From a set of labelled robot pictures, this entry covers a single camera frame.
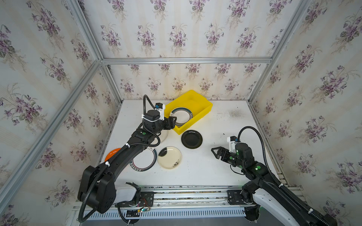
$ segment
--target white zip tie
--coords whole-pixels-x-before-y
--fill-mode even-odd
[[[151,120],[149,120],[149,119],[146,119],[145,117],[144,117],[144,114],[142,114],[142,117],[141,117],[142,119],[144,119],[144,120],[147,120],[147,121],[149,121],[149,122],[151,122],[151,123],[154,123],[155,121],[158,121],[159,119],[156,119],[156,120],[154,120],[154,121],[151,121]]]

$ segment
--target orange plate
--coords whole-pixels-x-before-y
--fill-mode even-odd
[[[110,151],[109,153],[108,153],[108,155],[106,156],[106,159],[104,160],[105,162],[106,161],[108,161],[108,159],[110,159],[115,153],[117,153],[117,151],[119,151],[120,150],[120,148],[116,148],[116,149],[114,149],[113,151]]]

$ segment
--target yellow bin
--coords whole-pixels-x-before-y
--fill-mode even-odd
[[[212,103],[208,101],[202,95],[196,93],[193,90],[189,90],[176,100],[172,101],[168,105],[166,105],[165,116],[169,117],[170,113],[173,109],[177,107],[185,107],[188,108],[193,115],[193,118],[190,119],[187,123],[185,123],[181,127],[175,126],[173,130],[176,131],[178,135],[182,134],[185,130],[190,128],[195,122],[204,117],[207,113],[211,111]]]

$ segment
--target gray floor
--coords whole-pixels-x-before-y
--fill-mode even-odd
[[[85,221],[80,226],[125,226],[127,225],[122,220],[105,220],[105,221]],[[244,217],[216,217],[216,218],[192,218],[192,219],[145,219],[139,220],[135,226],[283,226],[273,215],[271,215],[264,208],[260,209],[260,217],[257,223],[249,222]]]

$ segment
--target perforated metal strip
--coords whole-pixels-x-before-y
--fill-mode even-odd
[[[185,208],[185,209],[151,209],[139,217],[126,217],[127,210],[121,210],[126,219],[167,219],[167,218],[203,218],[203,217],[244,217],[244,207],[224,208]],[[103,214],[93,213],[88,220],[120,219],[118,210],[109,210]]]

